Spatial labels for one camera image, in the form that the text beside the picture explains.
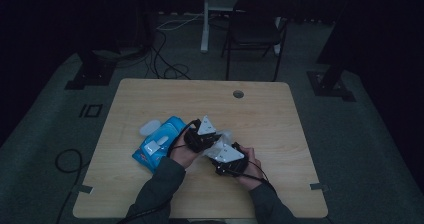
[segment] wooden table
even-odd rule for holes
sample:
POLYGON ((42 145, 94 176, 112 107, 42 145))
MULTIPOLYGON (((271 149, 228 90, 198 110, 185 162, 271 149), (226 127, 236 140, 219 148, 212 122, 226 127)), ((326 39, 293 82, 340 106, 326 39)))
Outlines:
MULTIPOLYGON (((80 192, 79 218, 124 217, 143 184, 147 168, 131 155, 143 141, 139 128, 152 119, 178 116, 188 123, 208 115, 233 141, 254 147, 279 197, 296 217, 327 215, 318 177, 290 88, 285 83, 146 80, 121 81, 84 179, 91 194, 80 192), (244 93, 235 98, 233 92, 244 93)), ((232 177, 214 173, 208 158, 187 169, 172 200, 174 218, 254 218, 248 193, 232 177)))

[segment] stand base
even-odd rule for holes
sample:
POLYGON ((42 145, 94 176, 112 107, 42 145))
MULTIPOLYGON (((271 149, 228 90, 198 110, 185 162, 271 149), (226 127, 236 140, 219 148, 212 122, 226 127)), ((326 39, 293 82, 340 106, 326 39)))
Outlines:
POLYGON ((85 86, 107 86, 115 71, 116 62, 102 62, 102 68, 96 76, 87 76, 81 66, 74 80, 68 81, 65 90, 83 90, 85 86))
POLYGON ((307 74, 316 96, 341 97, 343 101, 356 102, 353 93, 346 89, 342 80, 339 80, 332 89, 329 89, 321 85, 325 73, 309 71, 307 74))

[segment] dark sleeve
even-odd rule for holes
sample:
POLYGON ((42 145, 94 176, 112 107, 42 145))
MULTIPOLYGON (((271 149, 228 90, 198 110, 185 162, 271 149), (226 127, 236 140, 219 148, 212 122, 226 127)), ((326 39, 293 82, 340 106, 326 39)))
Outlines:
MULTIPOLYGON (((130 206, 127 217, 167 203, 180 187, 184 176, 185 170, 180 164, 167 157, 162 157, 152 179, 144 184, 135 203, 130 206)), ((168 203, 159 211, 129 223, 168 223, 170 213, 171 208, 168 203)))
POLYGON ((249 192, 259 224, 299 223, 293 213, 281 202, 277 194, 265 184, 249 192))

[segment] chair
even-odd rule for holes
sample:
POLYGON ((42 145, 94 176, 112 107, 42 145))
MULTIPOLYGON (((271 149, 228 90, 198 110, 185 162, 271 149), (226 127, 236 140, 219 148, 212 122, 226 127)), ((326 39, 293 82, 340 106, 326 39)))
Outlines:
POLYGON ((265 50, 280 44, 277 64, 272 81, 277 79, 286 38, 287 24, 295 18, 298 0, 238 0, 229 17, 227 37, 221 57, 227 50, 226 80, 229 79, 232 50, 265 50), (276 25, 276 18, 281 18, 276 25))

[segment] person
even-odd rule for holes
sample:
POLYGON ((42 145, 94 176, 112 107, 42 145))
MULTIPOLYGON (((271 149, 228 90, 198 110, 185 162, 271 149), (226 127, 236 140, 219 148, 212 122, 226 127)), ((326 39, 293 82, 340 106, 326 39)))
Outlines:
MULTIPOLYGON (((120 223, 190 223, 188 220, 169 219, 170 200, 184 180, 185 169, 199 156, 199 153, 194 153, 186 146, 183 136, 184 134, 177 140, 169 157, 162 157, 156 172, 141 188, 135 203, 128 210, 126 219, 120 223)), ((262 179, 261 163, 255 158, 254 149, 242 146, 240 148, 249 157, 249 165, 244 174, 262 179)), ((236 179, 249 192, 259 224, 298 223, 272 187, 246 176, 236 179)))

